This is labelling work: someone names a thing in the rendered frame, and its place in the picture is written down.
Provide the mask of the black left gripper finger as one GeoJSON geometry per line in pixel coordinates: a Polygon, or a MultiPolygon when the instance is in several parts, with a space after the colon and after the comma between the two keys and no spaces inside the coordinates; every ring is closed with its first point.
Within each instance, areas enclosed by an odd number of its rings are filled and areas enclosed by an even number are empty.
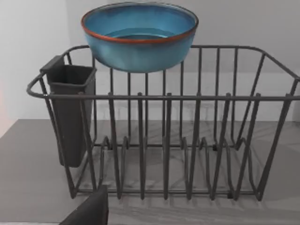
{"type": "Polygon", "coordinates": [[[108,225],[108,188],[102,185],[72,211],[60,225],[108,225]]]}

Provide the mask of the dark grey cutlery holder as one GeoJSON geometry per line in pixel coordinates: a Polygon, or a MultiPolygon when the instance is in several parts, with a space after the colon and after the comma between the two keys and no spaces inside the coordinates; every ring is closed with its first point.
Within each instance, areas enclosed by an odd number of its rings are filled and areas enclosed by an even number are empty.
{"type": "MultiPolygon", "coordinates": [[[[87,95],[95,93],[96,69],[87,66],[66,65],[61,56],[54,56],[41,69],[46,72],[50,91],[59,95],[87,95]]],[[[78,168],[86,152],[83,122],[78,100],[58,99],[56,110],[63,135],[64,151],[69,167],[78,168]]]]}

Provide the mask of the blue bowl with red rim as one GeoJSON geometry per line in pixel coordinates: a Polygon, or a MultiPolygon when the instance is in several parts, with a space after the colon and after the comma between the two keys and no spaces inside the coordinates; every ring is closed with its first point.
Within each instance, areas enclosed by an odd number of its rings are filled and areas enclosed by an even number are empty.
{"type": "Polygon", "coordinates": [[[129,73],[152,73],[181,63],[198,25],[194,12],[163,2],[118,2],[81,18],[95,59],[129,73]]]}

